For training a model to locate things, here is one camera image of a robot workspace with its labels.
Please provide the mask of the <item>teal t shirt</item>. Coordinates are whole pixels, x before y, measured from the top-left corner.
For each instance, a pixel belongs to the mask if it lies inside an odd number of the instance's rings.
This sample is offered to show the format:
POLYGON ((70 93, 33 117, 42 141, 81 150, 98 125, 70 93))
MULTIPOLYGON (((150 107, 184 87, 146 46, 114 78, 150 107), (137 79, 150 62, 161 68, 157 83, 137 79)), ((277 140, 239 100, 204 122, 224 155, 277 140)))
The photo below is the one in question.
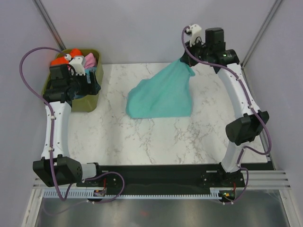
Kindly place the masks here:
POLYGON ((190 117, 193 109, 189 89, 194 71, 176 60, 150 79, 141 80, 130 90, 126 113, 131 118, 190 117))

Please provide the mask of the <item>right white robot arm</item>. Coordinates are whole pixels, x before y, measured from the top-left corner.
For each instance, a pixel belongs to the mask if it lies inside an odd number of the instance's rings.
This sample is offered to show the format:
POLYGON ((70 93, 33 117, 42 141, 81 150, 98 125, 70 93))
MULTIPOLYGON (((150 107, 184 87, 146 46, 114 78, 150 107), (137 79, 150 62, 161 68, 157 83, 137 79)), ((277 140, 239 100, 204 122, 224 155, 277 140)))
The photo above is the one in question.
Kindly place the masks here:
POLYGON ((267 111, 261 111, 254 101, 242 74, 240 60, 233 49, 226 49, 224 30, 219 27, 204 31, 197 25, 186 26, 182 35, 188 35, 189 41, 182 40, 184 54, 181 61, 190 67, 199 63, 213 67, 229 95, 234 110, 234 121, 225 127, 229 139, 227 151, 220 163, 222 171, 217 174, 217 181, 228 186, 234 180, 234 172, 241 168, 241 160, 245 149, 260 135, 268 131, 267 111))

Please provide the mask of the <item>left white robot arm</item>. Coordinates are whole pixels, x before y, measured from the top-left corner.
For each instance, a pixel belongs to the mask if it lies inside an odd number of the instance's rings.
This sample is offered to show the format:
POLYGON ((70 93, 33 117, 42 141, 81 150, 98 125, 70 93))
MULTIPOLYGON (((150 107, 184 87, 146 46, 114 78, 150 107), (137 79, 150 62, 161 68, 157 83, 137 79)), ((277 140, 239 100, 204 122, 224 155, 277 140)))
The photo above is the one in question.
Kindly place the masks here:
POLYGON ((104 181, 95 163, 82 164, 70 158, 68 123, 73 100, 78 96, 97 96, 101 86, 95 67, 83 74, 70 64, 50 67, 50 75, 43 89, 47 114, 45 146, 41 159, 33 162, 33 171, 48 186, 80 183, 87 179, 93 186, 104 181))

